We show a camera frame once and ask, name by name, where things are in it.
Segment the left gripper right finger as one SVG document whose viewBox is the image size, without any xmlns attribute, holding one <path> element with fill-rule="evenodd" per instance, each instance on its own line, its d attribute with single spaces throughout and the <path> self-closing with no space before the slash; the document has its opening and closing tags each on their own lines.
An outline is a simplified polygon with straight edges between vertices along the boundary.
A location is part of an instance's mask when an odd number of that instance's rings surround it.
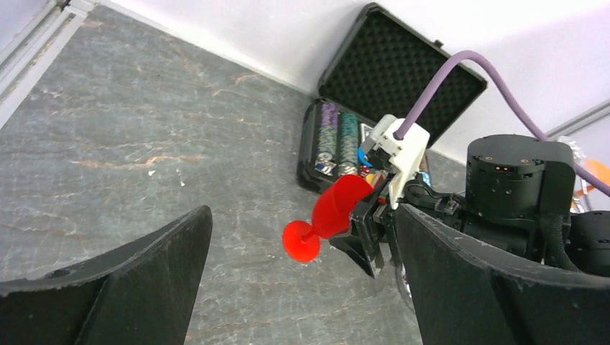
<svg viewBox="0 0 610 345">
<path fill-rule="evenodd" d="M 401 257 L 425 344 L 607 344 L 609 279 L 518 257 L 402 204 Z"/>
</svg>

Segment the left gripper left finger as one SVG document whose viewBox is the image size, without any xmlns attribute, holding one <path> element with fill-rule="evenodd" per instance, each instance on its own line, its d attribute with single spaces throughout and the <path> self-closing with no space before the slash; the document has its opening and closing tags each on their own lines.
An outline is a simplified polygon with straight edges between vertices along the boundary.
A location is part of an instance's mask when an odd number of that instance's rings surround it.
<svg viewBox="0 0 610 345">
<path fill-rule="evenodd" d="M 35 280 L 1 284 L 3 344 L 182 344 L 209 251 L 201 206 Z"/>
</svg>

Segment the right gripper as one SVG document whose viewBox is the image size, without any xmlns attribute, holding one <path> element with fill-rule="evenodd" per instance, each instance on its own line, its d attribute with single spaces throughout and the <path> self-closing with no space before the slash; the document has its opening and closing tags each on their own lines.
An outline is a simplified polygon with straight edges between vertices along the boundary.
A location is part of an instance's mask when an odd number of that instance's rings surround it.
<svg viewBox="0 0 610 345">
<path fill-rule="evenodd" d="M 383 266 L 381 244 L 387 243 L 391 264 L 404 264 L 400 250 L 395 210 L 388 192 L 374 190 L 359 201 L 350 214 L 350 234 L 333 236 L 329 243 L 344 252 L 365 274 L 377 278 Z"/>
</svg>

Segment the red wine glass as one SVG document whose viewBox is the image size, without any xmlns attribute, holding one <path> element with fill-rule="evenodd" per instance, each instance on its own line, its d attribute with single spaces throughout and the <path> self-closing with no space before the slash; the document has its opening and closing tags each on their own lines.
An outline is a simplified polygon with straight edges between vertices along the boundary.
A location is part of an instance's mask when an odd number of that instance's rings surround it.
<svg viewBox="0 0 610 345">
<path fill-rule="evenodd" d="M 311 221 L 288 223 L 282 236 L 288 256 L 298 262 L 315 259 L 321 240 L 347 230 L 350 213 L 357 202 L 373 191 L 373 186 L 358 175 L 344 175 L 323 192 L 314 204 Z"/>
</svg>

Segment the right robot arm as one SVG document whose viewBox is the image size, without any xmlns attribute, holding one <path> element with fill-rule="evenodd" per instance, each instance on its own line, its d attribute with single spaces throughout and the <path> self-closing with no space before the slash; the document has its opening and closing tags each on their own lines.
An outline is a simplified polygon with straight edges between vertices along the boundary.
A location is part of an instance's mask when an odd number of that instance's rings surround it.
<svg viewBox="0 0 610 345">
<path fill-rule="evenodd" d="M 399 202 L 518 257 L 606 277 L 609 212 L 573 210 L 575 167 L 567 142 L 495 134 L 469 144 L 464 194 L 417 174 Z"/>
</svg>

